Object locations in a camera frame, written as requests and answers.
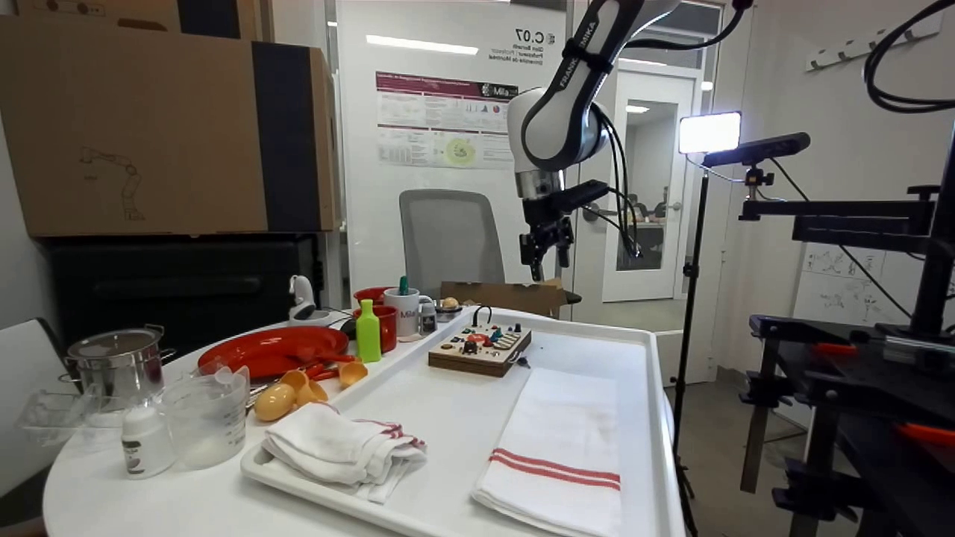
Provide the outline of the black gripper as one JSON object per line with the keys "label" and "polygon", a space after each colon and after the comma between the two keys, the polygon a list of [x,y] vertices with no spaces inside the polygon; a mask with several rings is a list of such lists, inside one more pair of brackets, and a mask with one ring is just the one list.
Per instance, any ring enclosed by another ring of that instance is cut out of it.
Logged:
{"label": "black gripper", "polygon": [[610,195],[607,183],[588,178],[540,199],[525,199],[528,229],[521,235],[521,260],[531,263],[531,281],[543,281],[543,254],[558,250],[558,269],[571,269],[574,227],[571,211]]}

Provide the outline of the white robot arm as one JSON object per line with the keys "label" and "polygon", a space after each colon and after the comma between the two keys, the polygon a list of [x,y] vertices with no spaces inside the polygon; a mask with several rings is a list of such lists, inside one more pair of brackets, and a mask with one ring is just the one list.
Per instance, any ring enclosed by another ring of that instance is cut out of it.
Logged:
{"label": "white robot arm", "polygon": [[543,278],[551,250],[558,250],[558,263],[571,265],[571,214],[610,195],[610,186],[598,178],[565,183],[565,174],[588,160],[604,144],[610,120],[598,92],[625,44],[674,7],[679,0],[591,0],[561,48],[552,81],[521,92],[509,104],[513,175],[525,214],[521,263],[536,281]]}

